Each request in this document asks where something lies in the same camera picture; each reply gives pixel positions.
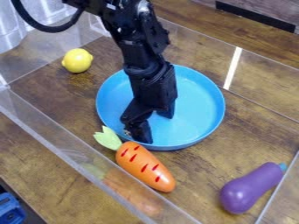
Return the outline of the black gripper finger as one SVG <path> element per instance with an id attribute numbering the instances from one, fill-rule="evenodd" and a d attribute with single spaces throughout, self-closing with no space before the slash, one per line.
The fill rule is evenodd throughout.
<path id="1" fill-rule="evenodd" d="M 172 119 L 173 118 L 173 111 L 175 111 L 175 102 L 171 103 L 169 107 L 164 110 L 157 110 L 156 111 L 156 114 L 158 116 L 163 116 L 168 119 Z"/>
<path id="2" fill-rule="evenodd" d="M 146 121 L 152 113 L 153 110 L 133 99 L 120 116 L 120 122 L 125 125 L 125 131 L 129 133 L 130 137 L 137 142 L 145 144 L 153 142 L 152 131 Z"/>

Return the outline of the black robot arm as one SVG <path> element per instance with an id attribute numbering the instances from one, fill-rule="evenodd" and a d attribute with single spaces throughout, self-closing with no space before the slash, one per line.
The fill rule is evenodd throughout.
<path id="1" fill-rule="evenodd" d="M 168 31 L 154 16 L 149 0 L 61 0 L 100 17 L 104 28 L 122 54 L 122 70 L 129 79 L 133 99 L 120 116 L 125 132 L 149 144 L 148 118 L 157 113 L 173 117 L 177 88 L 173 65 L 164 59 Z"/>

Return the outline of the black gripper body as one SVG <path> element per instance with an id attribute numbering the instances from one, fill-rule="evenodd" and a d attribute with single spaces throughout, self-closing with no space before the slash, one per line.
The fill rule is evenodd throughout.
<path id="1" fill-rule="evenodd" d="M 125 110 L 173 112 L 177 98 L 173 65 L 168 61 L 160 67 L 149 66 L 146 69 L 124 65 L 124 71 L 133 91 L 133 100 Z"/>

